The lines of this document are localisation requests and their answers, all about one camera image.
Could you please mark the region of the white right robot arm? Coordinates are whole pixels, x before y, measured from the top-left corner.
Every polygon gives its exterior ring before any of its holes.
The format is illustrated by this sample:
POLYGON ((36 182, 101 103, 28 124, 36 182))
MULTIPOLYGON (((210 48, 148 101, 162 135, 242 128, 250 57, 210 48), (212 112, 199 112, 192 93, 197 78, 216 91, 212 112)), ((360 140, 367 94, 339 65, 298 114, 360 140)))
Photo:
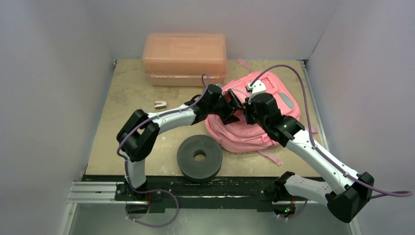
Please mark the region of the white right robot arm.
POLYGON ((269 93, 261 93, 244 102, 247 124, 257 124, 268 137, 301 157, 324 181, 306 179, 287 171, 275 182, 274 201, 299 196, 322 205, 340 221, 349 223, 370 201, 374 178, 344 165, 321 147, 297 119, 283 115, 269 93))

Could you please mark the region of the pink student backpack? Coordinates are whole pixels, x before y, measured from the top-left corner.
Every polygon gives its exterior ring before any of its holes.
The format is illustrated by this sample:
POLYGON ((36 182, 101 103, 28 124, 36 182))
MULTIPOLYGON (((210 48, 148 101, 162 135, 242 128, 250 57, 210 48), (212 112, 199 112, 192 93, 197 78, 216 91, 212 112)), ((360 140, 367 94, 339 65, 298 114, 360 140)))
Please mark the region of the pink student backpack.
MULTIPOLYGON (((228 82, 222 90, 231 90, 242 104, 247 104, 251 93, 246 87, 260 74, 254 71, 246 61, 238 59, 237 63, 249 70, 249 74, 239 79, 228 82)), ((262 85, 266 87, 266 92, 272 94, 277 102, 282 115, 292 116, 299 119, 301 116, 300 107, 294 97, 288 92, 282 81, 272 72, 268 71, 259 78, 262 85)), ((280 166, 282 161, 274 154, 265 150, 272 146, 279 145, 273 141, 256 123, 256 113, 252 104, 248 111, 236 111, 234 115, 239 119, 231 124, 224 124, 219 116, 209 115, 205 120, 207 132, 225 150, 232 153, 247 153, 257 151, 270 158, 276 165, 280 166)))

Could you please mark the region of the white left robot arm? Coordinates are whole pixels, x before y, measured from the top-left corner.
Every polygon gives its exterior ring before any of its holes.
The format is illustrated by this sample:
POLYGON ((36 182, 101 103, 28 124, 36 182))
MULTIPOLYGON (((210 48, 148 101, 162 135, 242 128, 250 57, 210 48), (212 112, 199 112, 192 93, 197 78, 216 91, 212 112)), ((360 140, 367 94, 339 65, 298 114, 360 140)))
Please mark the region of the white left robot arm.
POLYGON ((191 126, 217 115, 224 124, 237 122, 235 112, 243 104, 232 90, 222 91, 217 85, 208 85, 202 94, 194 96, 181 106, 167 111, 146 113, 139 109, 132 113, 116 136, 116 153, 124 159, 127 194, 140 200, 146 194, 145 159, 151 153, 159 134, 191 126))

